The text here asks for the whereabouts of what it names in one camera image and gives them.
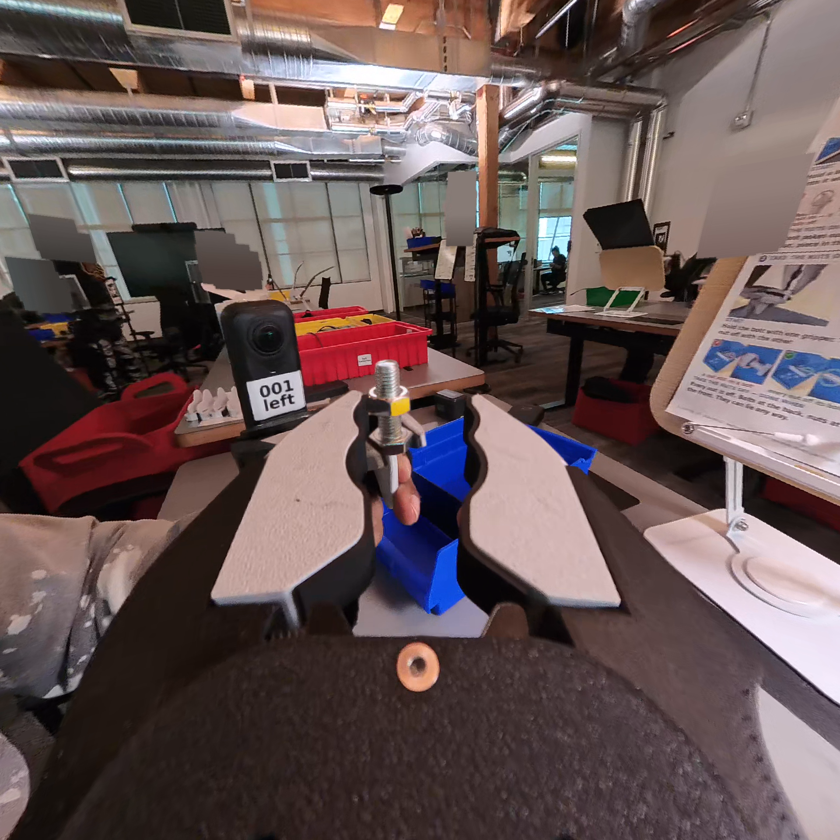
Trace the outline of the person's left hand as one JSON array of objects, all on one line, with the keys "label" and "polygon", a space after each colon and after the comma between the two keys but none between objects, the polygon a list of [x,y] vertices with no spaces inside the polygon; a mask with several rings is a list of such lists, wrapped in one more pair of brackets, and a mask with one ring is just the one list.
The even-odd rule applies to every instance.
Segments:
[{"label": "person's left hand", "polygon": [[397,489],[393,493],[392,509],[397,520],[412,527],[417,523],[422,501],[419,491],[413,482],[413,465],[408,455],[400,454],[396,457]]}]

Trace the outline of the black office chair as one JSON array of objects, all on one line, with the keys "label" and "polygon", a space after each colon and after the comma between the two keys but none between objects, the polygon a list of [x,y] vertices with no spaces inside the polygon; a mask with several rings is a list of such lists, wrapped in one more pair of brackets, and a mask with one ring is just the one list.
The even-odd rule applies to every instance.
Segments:
[{"label": "black office chair", "polygon": [[477,303],[472,312],[474,343],[466,354],[479,364],[488,362],[488,353],[504,350],[515,364],[522,361],[521,344],[503,339],[498,330],[517,324],[521,314],[520,285],[523,281],[527,258],[521,257],[506,264],[498,283],[490,282],[489,252],[479,248],[476,258]]}]

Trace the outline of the silver hex bolt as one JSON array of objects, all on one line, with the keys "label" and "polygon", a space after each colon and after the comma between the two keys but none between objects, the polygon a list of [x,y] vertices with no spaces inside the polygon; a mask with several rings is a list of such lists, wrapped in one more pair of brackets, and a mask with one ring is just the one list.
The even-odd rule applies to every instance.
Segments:
[{"label": "silver hex bolt", "polygon": [[[397,386],[401,384],[401,368],[394,360],[382,360],[376,363],[374,367],[374,385],[379,393],[388,395],[393,393]],[[376,429],[371,431],[371,434],[381,434],[384,441],[387,443],[395,442],[398,436],[402,436],[402,451],[405,450],[402,420],[407,415],[402,416],[387,416],[375,418]]]}]

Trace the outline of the wooden support post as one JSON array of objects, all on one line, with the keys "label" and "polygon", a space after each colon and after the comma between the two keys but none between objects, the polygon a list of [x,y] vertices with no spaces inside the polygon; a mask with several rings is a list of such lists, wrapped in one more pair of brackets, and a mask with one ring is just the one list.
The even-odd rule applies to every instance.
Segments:
[{"label": "wooden support post", "polygon": [[499,105],[498,86],[485,85],[477,91],[478,214],[483,228],[498,226]]}]

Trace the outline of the white clip rack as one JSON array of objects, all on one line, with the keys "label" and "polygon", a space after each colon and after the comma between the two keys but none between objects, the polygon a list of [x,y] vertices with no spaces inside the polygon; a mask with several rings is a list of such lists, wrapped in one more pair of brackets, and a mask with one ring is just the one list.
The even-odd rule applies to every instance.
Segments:
[{"label": "white clip rack", "polygon": [[244,421],[236,386],[227,391],[219,387],[215,392],[195,389],[182,419],[193,426]]}]

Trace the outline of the red bag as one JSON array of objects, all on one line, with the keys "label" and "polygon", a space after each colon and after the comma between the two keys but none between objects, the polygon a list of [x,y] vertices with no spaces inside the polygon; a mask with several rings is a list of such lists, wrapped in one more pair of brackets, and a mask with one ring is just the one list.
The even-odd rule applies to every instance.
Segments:
[{"label": "red bag", "polygon": [[646,384],[594,376],[576,398],[572,424],[604,437],[639,445],[659,430],[651,412]]},{"label": "red bag", "polygon": [[188,455],[175,429],[192,399],[183,378],[155,374],[128,385],[117,402],[95,408],[19,466],[52,515],[92,492],[173,474]]}]

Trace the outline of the black monitor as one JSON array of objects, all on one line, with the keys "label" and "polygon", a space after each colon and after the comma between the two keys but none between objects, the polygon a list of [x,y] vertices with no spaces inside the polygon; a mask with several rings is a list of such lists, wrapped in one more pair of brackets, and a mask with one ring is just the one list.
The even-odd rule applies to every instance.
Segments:
[{"label": "black monitor", "polygon": [[132,297],[161,303],[210,302],[198,276],[195,223],[136,224],[107,238]]}]

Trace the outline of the black floor lamp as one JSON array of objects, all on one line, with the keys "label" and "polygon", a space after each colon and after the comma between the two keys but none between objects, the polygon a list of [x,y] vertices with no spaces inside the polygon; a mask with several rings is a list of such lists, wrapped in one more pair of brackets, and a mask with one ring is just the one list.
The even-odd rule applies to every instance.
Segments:
[{"label": "black floor lamp", "polygon": [[372,196],[380,197],[384,203],[385,222],[387,230],[388,241],[388,256],[390,260],[391,277],[392,277],[392,292],[393,292],[393,317],[396,321],[401,321],[402,310],[400,302],[400,287],[399,279],[396,269],[396,249],[394,242],[394,225],[392,215],[392,197],[403,192],[403,187],[393,183],[380,183],[370,187]]}]

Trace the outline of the blue storage bin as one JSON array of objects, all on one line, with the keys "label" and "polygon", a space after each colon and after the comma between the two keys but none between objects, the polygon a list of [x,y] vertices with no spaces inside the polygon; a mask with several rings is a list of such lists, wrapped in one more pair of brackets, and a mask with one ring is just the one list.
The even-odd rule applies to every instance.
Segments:
[{"label": "blue storage bin", "polygon": [[[593,448],[532,428],[561,455],[570,471],[587,473],[595,456]],[[455,530],[457,512],[469,492],[464,420],[432,428],[426,439],[427,446],[414,449],[412,456],[414,482],[423,503],[421,517],[407,527],[393,511],[387,511],[377,556],[427,613],[438,615],[464,596],[457,580],[459,533]]]}]

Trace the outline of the black panel wooden stand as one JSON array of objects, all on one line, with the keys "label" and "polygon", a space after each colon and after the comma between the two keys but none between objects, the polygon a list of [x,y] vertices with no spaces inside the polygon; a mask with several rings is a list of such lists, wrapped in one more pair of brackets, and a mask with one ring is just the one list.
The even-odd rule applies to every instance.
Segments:
[{"label": "black panel wooden stand", "polygon": [[642,199],[586,210],[583,218],[601,251],[598,264],[602,285],[611,290],[623,287],[641,290],[632,307],[603,308],[601,314],[613,320],[642,316],[641,300],[651,291],[665,287],[664,253],[655,243]]}]

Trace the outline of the office desk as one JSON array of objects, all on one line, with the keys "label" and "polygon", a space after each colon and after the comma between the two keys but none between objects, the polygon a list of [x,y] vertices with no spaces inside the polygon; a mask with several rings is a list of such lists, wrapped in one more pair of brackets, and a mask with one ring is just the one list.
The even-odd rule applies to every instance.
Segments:
[{"label": "office desk", "polygon": [[666,357],[689,312],[685,303],[673,301],[647,303],[629,312],[576,308],[564,304],[529,310],[530,317],[547,321],[547,333],[570,340],[564,399],[544,404],[543,409],[553,411],[575,404],[581,386],[586,343],[625,350],[620,381],[645,383],[654,366],[655,356]]}]

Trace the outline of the printed instruction sheet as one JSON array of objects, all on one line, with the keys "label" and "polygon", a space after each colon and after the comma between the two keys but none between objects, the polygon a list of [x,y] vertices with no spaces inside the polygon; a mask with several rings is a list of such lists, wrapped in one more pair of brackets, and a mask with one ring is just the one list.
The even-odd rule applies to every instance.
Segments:
[{"label": "printed instruction sheet", "polygon": [[748,259],[668,413],[838,476],[839,139],[815,155],[779,252]]}]

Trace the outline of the white stand base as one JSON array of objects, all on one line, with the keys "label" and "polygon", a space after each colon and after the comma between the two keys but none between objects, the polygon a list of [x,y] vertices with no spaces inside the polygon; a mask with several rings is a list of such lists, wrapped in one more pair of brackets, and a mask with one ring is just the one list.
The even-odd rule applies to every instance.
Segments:
[{"label": "white stand base", "polygon": [[723,509],[645,538],[704,596],[825,697],[839,701],[838,564],[749,514],[731,543]]}]

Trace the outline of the ceiling vent grille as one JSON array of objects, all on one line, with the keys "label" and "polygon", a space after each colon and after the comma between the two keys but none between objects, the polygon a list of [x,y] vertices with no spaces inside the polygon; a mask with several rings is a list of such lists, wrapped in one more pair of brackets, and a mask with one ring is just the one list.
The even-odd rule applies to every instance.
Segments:
[{"label": "ceiling vent grille", "polygon": [[160,35],[237,41],[226,1],[119,1],[127,29]]}]

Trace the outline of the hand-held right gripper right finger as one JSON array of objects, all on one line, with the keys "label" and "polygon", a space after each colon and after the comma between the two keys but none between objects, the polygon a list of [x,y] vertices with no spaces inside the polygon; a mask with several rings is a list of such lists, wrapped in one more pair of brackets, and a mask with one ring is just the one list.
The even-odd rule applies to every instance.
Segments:
[{"label": "hand-held right gripper right finger", "polygon": [[488,397],[464,417],[457,580],[490,615],[520,607],[533,634],[562,637],[563,609],[615,610],[622,598],[565,460]]}]

